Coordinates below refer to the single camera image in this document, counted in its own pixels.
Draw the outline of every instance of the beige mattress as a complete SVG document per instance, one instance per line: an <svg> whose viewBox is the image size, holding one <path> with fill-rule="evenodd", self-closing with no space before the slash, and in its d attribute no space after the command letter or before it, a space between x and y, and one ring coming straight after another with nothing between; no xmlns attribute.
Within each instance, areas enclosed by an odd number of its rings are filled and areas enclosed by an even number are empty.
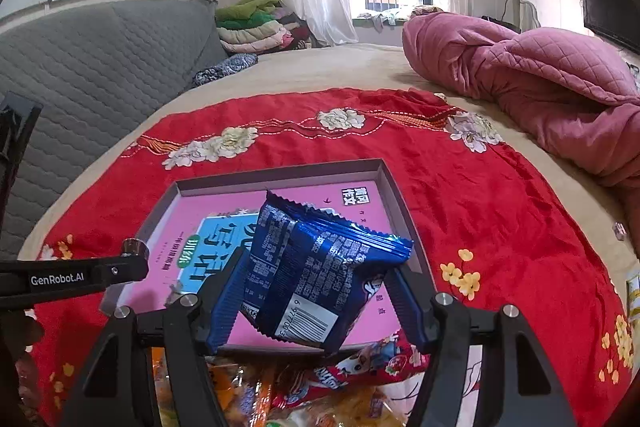
<svg viewBox="0 0 640 427"><path fill-rule="evenodd" d="M433 92L443 91L436 84L418 76L404 58L402 48L392 46L351 44L262 56L258 64L248 70L192 89L176 98L106 152L50 207L27 238L19 259L34 260L47 232L69 205L100 177L128 144L162 117L206 107L230 98L263 93L317 91L331 87L413 87ZM629 241L617 241L613 234L613 224L624 221L619 204L603 188L597 186L588 174L540 149L495 105L472 102L448 92L445 94L452 105L488 117L504 140L538 168L606 264L613 284L626 306L626 274L638 269L639 264Z"/></svg>

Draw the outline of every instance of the red bedsheet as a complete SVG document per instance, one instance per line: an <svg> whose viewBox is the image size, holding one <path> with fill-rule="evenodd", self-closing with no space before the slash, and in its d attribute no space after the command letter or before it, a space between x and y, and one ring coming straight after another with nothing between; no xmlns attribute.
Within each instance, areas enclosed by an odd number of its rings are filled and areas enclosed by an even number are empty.
<svg viewBox="0 0 640 427"><path fill-rule="evenodd" d="M480 308L516 304L545 347L578 423L600 427L630 382L629 329L607 270L542 175L481 120L449 121L456 111L427 92L331 89L229 100L168 116L69 208L43 255L117 255L174 180L384 158L438 288ZM42 414L52 424L106 321L97 310L101 297L36 309L46 335L33 355Z"/></svg>

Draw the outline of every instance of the green blanket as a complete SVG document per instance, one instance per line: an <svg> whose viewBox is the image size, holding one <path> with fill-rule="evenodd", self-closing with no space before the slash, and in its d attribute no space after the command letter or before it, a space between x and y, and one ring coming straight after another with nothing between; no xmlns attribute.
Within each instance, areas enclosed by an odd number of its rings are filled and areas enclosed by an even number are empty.
<svg viewBox="0 0 640 427"><path fill-rule="evenodd" d="M256 10L247 20L229 19L226 21L218 21L219 28L227 30L247 30L249 28L257 28L265 22L274 21L275 19L263 10Z"/></svg>
<svg viewBox="0 0 640 427"><path fill-rule="evenodd" d="M228 21L232 19L247 20L258 9L269 10L275 9L276 4L280 0L239 0L236 4L216 10L216 19L219 21Z"/></svg>

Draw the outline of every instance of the red snack package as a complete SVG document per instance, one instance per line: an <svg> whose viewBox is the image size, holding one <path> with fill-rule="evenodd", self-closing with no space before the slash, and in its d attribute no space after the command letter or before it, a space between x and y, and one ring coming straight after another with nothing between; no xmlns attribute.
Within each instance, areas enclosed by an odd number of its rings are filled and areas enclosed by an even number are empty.
<svg viewBox="0 0 640 427"><path fill-rule="evenodd" d="M398 330L335 365L297 371L278 377L272 408L298 407L346 385L384 385L422 373L429 357L418 353L404 331Z"/></svg>

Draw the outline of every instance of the television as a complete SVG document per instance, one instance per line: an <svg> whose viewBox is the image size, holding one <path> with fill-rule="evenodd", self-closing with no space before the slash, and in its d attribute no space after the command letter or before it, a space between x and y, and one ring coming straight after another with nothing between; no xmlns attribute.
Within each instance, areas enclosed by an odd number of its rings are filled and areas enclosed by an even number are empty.
<svg viewBox="0 0 640 427"><path fill-rule="evenodd" d="M640 54L640 8L633 0L582 0L584 27Z"/></svg>

